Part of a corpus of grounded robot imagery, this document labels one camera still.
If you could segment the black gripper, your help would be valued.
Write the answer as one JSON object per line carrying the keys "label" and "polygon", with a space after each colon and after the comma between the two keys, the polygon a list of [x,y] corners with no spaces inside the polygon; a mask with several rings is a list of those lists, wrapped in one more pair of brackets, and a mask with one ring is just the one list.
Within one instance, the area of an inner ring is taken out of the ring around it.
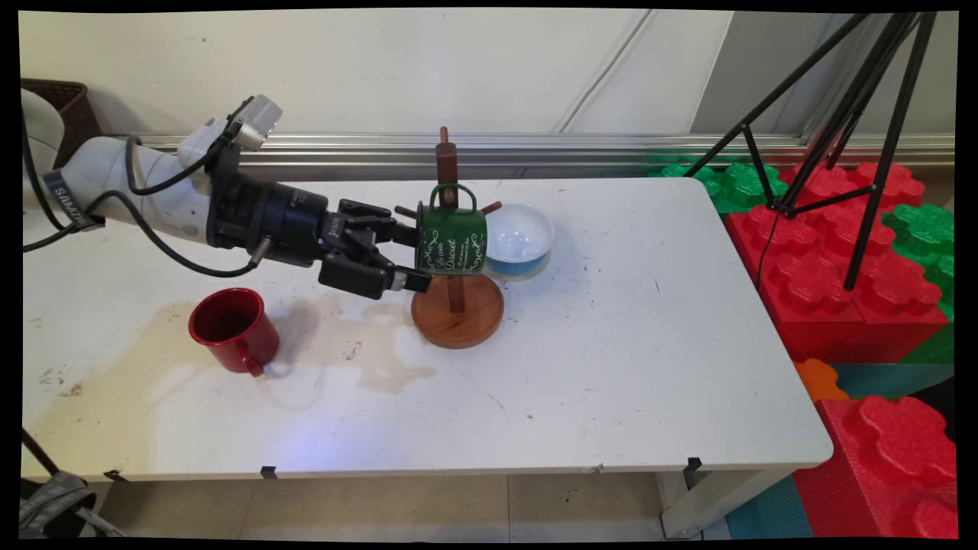
{"label": "black gripper", "polygon": [[311,266],[322,260],[319,282],[338,291],[379,300],[386,292],[429,291],[432,275],[400,266],[383,255],[359,254],[352,239],[374,246],[394,241],[418,247],[419,230],[398,222],[390,209],[343,199],[336,210],[317,192],[280,183],[271,185],[262,209],[265,260]]}

